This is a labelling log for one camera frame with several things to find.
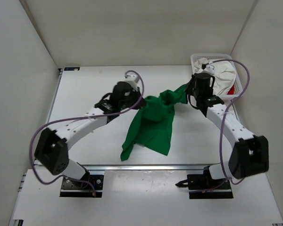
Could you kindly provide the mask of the green polo shirt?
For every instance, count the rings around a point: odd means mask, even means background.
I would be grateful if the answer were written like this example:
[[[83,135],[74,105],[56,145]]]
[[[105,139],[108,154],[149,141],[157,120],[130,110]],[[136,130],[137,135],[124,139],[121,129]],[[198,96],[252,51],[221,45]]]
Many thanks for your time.
[[[134,116],[122,144],[120,159],[126,161],[135,144],[167,156],[171,147],[175,105],[187,104],[186,84],[165,90],[158,97],[147,96],[146,105]]]

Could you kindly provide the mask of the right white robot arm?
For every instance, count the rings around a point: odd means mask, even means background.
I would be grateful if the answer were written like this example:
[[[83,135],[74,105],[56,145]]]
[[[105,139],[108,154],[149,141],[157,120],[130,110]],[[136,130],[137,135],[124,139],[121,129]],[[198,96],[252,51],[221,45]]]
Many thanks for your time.
[[[200,189],[210,190],[230,179],[244,179],[269,170],[269,147],[265,136],[256,136],[246,129],[234,115],[228,112],[224,101],[213,95],[215,79],[208,73],[195,73],[187,84],[187,98],[194,97],[197,110],[220,130],[219,138],[226,138],[232,147],[228,161],[206,166],[201,178],[191,178],[179,182],[177,187],[200,185]]]

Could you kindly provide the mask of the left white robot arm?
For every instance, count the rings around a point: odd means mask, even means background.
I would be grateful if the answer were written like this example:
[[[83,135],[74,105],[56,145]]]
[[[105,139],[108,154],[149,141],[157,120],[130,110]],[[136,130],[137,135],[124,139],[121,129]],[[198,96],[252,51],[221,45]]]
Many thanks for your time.
[[[145,101],[142,95],[137,79],[119,81],[113,91],[104,95],[85,116],[67,118],[67,125],[58,129],[44,125],[36,131],[40,138],[36,149],[30,151],[32,159],[38,160],[52,175],[69,178],[78,188],[92,187],[90,173],[69,158],[69,150],[86,135],[119,115],[143,107]]]

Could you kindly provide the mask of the white t shirt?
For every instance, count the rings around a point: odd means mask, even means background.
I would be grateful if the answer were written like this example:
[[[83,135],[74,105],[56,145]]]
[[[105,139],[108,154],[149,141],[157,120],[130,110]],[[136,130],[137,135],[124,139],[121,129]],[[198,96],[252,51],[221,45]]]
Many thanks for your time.
[[[234,85],[237,72],[229,61],[213,63],[214,60],[208,60],[203,57],[194,62],[194,70],[196,73],[203,71],[202,65],[209,64],[214,66],[215,83],[213,86],[214,95],[227,95],[230,88]]]

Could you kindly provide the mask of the red t shirt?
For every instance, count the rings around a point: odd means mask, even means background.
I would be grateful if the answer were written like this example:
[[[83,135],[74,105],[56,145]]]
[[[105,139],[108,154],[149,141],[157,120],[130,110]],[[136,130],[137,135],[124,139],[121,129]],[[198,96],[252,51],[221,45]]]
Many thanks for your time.
[[[230,90],[228,91],[228,95],[234,95],[234,91],[235,91],[235,86],[233,85]]]

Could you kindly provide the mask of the white plastic basket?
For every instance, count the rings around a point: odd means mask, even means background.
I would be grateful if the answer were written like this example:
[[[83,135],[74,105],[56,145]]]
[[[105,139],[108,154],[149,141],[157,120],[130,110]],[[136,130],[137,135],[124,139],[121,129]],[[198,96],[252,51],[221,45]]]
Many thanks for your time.
[[[192,54],[191,55],[191,66],[192,66],[192,73],[195,74],[195,70],[194,70],[194,62],[200,58],[207,58],[208,60],[214,60],[213,63],[217,63],[217,62],[222,62],[222,61],[229,61],[233,67],[234,66],[234,62],[231,61],[232,57],[229,54],[221,54],[221,53],[198,53],[198,54]],[[209,64],[205,64],[202,65],[202,72],[208,72],[211,73],[214,76],[214,66],[211,66]],[[242,92],[242,85],[240,82],[240,78],[238,76],[238,73],[236,75],[236,79],[234,82],[235,85],[235,91],[234,91],[234,95],[217,95],[218,97],[220,97],[223,101],[230,101],[233,98],[237,97],[241,92]]]

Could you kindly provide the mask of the blue label sticker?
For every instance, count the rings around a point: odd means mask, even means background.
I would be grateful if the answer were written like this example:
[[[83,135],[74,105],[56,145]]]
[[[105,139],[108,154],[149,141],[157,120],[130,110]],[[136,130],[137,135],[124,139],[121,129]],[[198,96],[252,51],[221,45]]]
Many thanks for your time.
[[[80,67],[65,67],[64,71],[79,71]]]

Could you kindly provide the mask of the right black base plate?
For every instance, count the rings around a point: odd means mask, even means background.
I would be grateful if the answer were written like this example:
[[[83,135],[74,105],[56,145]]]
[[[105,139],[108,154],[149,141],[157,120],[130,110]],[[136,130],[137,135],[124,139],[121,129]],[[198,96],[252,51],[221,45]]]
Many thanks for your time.
[[[209,179],[200,174],[189,174],[188,190],[190,200],[233,199],[232,188],[225,179]]]

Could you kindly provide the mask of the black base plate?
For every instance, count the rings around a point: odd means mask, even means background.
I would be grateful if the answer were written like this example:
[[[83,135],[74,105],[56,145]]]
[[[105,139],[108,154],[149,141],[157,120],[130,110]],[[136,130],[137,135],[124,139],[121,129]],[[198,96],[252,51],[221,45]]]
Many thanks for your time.
[[[89,182],[93,185],[95,192],[89,184],[75,182],[64,178],[61,183],[60,197],[78,198],[101,198],[103,190],[104,175],[91,174]]]
[[[233,199],[232,188],[225,179],[209,179],[200,174],[189,174],[188,190],[190,200]]]

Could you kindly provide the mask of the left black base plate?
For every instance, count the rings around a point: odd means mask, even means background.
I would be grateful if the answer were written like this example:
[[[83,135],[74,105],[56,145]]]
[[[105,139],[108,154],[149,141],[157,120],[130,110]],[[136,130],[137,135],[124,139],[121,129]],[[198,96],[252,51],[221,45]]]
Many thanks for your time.
[[[91,174],[89,182],[93,185],[95,192],[89,184],[75,182],[64,178],[61,183],[60,197],[78,198],[101,198],[103,190],[104,175]]]

